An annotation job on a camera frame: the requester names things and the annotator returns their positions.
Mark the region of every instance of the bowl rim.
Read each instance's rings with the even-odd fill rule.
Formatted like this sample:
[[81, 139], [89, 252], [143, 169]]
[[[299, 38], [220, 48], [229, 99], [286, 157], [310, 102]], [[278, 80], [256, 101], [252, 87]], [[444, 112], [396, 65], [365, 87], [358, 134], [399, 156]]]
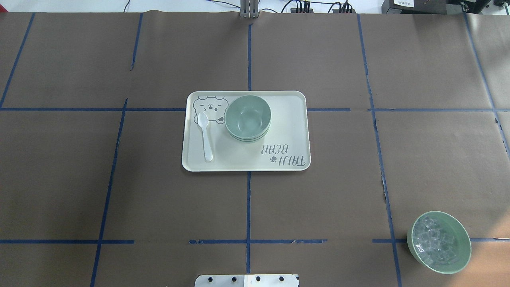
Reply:
[[[424, 215], [426, 214], [429, 214], [429, 213], [442, 213], [442, 214], [445, 214], [449, 217], [451, 217], [453, 220], [455, 220], [461, 227], [462, 227], [462, 230], [464, 231], [463, 233], [467, 236], [468, 238], [468, 242], [469, 242], [469, 257], [468, 257], [468, 260], [466, 261], [466, 264], [464, 264], [464, 266], [462, 266], [461, 268], [459, 268], [458, 270], [456, 271], [451, 271], [451, 272], [444, 272], [444, 271], [439, 271], [439, 270], [436, 270], [432, 267], [430, 267], [429, 265], [427, 265], [425, 262], [423, 262], [423, 260], [420, 258], [420, 256], [418, 256], [418, 253], [416, 252], [416, 250], [414, 249], [414, 244], [413, 244], [413, 232], [414, 232], [414, 227], [416, 225], [416, 223], [418, 222], [418, 220], [420, 218], [422, 218]], [[418, 218], [416, 218], [416, 220], [413, 222], [413, 225], [411, 226], [411, 229], [410, 231], [408, 232], [407, 234], [407, 246], [409, 247], [409, 249], [413, 248], [413, 251], [411, 251], [413, 257], [419, 262], [421, 263], [421, 265], [424, 265], [426, 266], [427, 268], [431, 269], [432, 271], [434, 272], [437, 272], [437, 273], [441, 273], [441, 274], [455, 274], [455, 273], [458, 273], [460, 271], [462, 271], [469, 263], [469, 261], [471, 260], [471, 254], [472, 254], [472, 246], [471, 246], [471, 239], [469, 238], [469, 234], [466, 230], [466, 228], [464, 227], [464, 225], [462, 225], [462, 223], [455, 217], [453, 217], [451, 214], [448, 214], [446, 212], [443, 212], [443, 211], [439, 211], [439, 210], [431, 210], [431, 211], [427, 211], [425, 212], [424, 214], [418, 216]]]
[[[242, 136], [238, 136], [237, 134], [233, 133], [230, 128], [228, 127], [228, 124], [227, 124], [227, 115], [228, 115], [228, 109], [230, 109], [230, 107], [239, 99], [242, 99], [244, 97], [255, 97], [255, 98], [258, 98], [258, 100], [262, 100], [262, 102], [267, 106], [268, 110], [269, 110], [269, 122], [267, 123], [267, 125], [262, 129], [262, 132], [254, 135], [254, 136], [249, 136], [249, 137], [242, 137]], [[230, 135], [232, 135], [233, 137], [237, 138], [237, 139], [241, 139], [241, 140], [253, 140], [258, 138], [258, 137], [261, 137], [262, 135], [264, 135], [267, 130], [269, 129], [269, 126], [271, 125], [271, 107], [269, 106], [269, 104], [266, 102], [265, 99], [263, 99], [262, 97], [259, 97], [257, 95], [253, 95], [253, 94], [246, 94], [246, 95], [243, 95], [237, 99], [235, 99], [233, 102], [230, 103], [230, 105], [227, 107], [226, 111], [225, 111], [225, 127], [226, 127], [226, 130], [228, 131], [228, 133]]]

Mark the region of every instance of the green bowl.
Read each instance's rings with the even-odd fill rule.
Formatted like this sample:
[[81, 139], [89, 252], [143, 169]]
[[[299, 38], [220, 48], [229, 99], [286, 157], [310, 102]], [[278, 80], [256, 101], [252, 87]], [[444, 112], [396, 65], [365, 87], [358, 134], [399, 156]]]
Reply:
[[271, 124], [271, 109], [261, 97], [245, 95], [235, 99], [225, 113], [226, 129], [235, 139], [261, 139]]
[[429, 211], [418, 217], [407, 232], [407, 245], [419, 263], [441, 274], [457, 273], [471, 259], [466, 229], [441, 211]]

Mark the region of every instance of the white tray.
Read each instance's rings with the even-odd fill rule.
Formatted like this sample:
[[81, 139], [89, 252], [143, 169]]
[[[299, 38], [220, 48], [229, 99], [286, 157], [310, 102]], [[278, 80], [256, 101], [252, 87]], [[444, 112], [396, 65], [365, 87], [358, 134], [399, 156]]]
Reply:
[[[224, 124], [233, 100], [247, 95], [263, 98], [271, 108], [271, 126], [255, 142], [233, 138]], [[206, 162], [202, 132], [196, 118], [204, 111], [214, 159]], [[310, 166], [307, 103], [298, 91], [197, 91], [188, 96], [184, 123], [183, 167], [191, 172], [302, 171]]]

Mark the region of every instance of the white background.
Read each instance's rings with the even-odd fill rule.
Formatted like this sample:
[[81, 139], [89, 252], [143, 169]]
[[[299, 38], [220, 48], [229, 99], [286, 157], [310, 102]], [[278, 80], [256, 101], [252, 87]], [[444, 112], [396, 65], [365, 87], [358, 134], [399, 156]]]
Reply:
[[[239, 0], [224, 0], [239, 6]], [[10, 12], [122, 12], [128, 0], [0, 0]], [[280, 12], [287, 1], [261, 0], [259, 8], [271, 8]], [[335, 2], [321, 0], [318, 2]], [[383, 0], [349, 0], [357, 13], [380, 13]], [[504, 8], [493, 5], [484, 8], [483, 14], [505, 14]], [[295, 8], [296, 3], [287, 5], [286, 11]], [[316, 13], [325, 13], [330, 5], [311, 4]], [[226, 4], [207, 0], [131, 0], [127, 12], [145, 12], [160, 10], [165, 12], [224, 12], [239, 11]]]

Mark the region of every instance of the spoon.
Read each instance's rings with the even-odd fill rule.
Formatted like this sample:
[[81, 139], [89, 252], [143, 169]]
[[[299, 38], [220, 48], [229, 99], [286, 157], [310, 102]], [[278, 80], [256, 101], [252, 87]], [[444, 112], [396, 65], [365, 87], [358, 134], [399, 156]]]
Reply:
[[211, 143], [209, 142], [209, 137], [207, 136], [207, 125], [209, 124], [209, 118], [207, 118], [206, 113], [200, 112], [198, 114], [198, 125], [202, 129], [203, 136], [203, 154], [206, 157], [206, 161], [213, 160], [213, 151], [211, 149]]

